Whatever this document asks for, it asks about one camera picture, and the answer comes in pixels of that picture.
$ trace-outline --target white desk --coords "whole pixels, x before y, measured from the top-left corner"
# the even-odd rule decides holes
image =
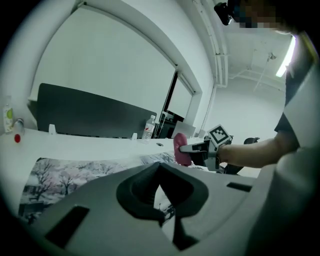
[[[198,142],[198,138],[188,140],[188,144]],[[15,143],[12,134],[0,136],[0,185],[9,209],[17,215],[21,194],[38,158],[115,160],[173,149],[173,139],[152,139],[149,144],[143,144],[139,140],[49,135],[47,132],[25,129],[20,143]]]

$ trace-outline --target pink cloth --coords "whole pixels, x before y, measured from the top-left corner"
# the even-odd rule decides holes
[[[188,153],[181,153],[179,148],[188,145],[187,137],[183,133],[177,133],[173,139],[174,157],[178,164],[182,166],[190,166],[192,164],[191,157]]]

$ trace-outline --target person's arm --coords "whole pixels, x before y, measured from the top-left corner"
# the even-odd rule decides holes
[[[279,131],[274,138],[246,145],[223,145],[218,149],[220,162],[234,166],[262,168],[275,164],[285,154],[295,151],[299,144],[291,132]]]

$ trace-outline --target red bottle cap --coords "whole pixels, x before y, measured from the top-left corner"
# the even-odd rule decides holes
[[[14,141],[19,143],[21,141],[21,136],[19,134],[14,135]]]

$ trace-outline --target bottle cap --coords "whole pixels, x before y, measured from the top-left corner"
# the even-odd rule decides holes
[[[19,143],[21,141],[21,136],[19,134],[14,135],[14,141]]]

